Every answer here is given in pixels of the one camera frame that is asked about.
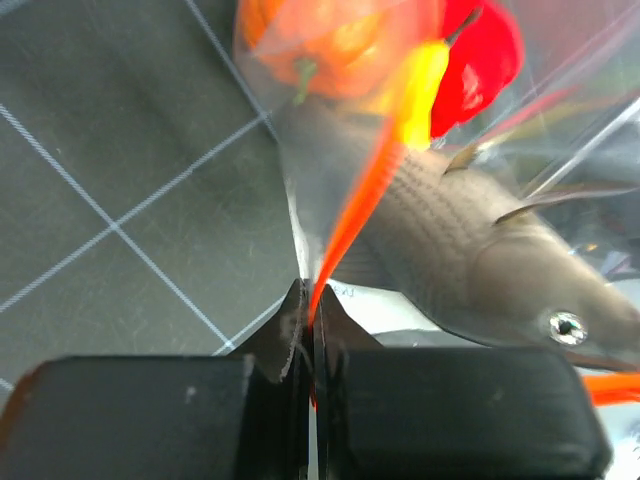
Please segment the orange yellow mango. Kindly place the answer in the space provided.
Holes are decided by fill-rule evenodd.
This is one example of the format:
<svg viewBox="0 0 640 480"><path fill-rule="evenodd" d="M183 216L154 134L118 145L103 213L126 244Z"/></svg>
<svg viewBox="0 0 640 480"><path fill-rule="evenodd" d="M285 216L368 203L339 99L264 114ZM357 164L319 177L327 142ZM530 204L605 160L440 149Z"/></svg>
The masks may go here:
<svg viewBox="0 0 640 480"><path fill-rule="evenodd" d="M427 150L432 141L432 109L450 62L450 51L460 35L481 15L476 6L445 37L414 47L400 68L367 104L377 115L389 115L395 124L393 138L411 149Z"/></svg>

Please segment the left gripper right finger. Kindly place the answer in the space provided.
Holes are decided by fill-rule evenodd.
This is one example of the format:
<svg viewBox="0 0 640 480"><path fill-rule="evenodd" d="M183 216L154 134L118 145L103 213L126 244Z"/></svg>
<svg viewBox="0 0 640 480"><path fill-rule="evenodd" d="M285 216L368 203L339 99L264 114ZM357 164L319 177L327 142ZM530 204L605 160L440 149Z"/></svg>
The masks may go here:
<svg viewBox="0 0 640 480"><path fill-rule="evenodd" d="M612 457L577 371L536 347L385 347L310 297L323 479L600 479Z"/></svg>

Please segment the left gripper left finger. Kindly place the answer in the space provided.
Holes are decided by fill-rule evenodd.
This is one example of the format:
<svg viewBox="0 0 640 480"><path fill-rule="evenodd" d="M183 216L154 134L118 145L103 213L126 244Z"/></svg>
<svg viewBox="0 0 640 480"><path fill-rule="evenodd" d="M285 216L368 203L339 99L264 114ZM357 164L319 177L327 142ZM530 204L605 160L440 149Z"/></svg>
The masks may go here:
<svg viewBox="0 0 640 480"><path fill-rule="evenodd" d="M5 479L304 479L307 292L226 355L66 355L17 382L1 414Z"/></svg>

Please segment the clear zip bag red zipper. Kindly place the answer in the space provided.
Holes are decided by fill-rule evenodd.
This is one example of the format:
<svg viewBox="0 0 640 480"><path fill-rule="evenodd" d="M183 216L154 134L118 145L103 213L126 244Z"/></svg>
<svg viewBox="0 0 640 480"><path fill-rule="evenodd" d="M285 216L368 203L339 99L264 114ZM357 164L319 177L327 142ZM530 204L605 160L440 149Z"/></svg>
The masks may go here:
<svg viewBox="0 0 640 480"><path fill-rule="evenodd" d="M235 55L272 113L291 218L300 231L302 269L314 289L333 274L391 184L407 147L393 138L395 121L367 104L420 43L441 36L443 1L397 3L411 32L396 65L369 93L331 98L279 82L250 55L235 26Z"/></svg>

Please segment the small orange pumpkin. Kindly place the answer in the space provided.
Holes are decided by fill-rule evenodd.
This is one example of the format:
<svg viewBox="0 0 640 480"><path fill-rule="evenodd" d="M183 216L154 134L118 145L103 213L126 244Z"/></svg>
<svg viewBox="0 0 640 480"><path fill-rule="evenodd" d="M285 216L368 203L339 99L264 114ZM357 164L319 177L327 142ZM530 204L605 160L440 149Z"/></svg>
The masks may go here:
<svg viewBox="0 0 640 480"><path fill-rule="evenodd" d="M242 1L237 26L250 55L298 99L357 98L396 65L411 32L390 1Z"/></svg>

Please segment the red bell pepper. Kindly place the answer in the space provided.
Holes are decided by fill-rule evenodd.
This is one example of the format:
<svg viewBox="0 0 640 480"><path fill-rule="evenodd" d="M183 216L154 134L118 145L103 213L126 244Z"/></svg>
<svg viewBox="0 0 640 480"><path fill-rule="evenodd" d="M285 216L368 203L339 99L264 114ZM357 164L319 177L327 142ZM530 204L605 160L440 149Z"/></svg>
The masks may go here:
<svg viewBox="0 0 640 480"><path fill-rule="evenodd" d="M431 111L434 138L487 109L524 64L524 41L515 16L495 1L446 2L441 36L452 35L476 8L481 15L450 48L449 64Z"/></svg>

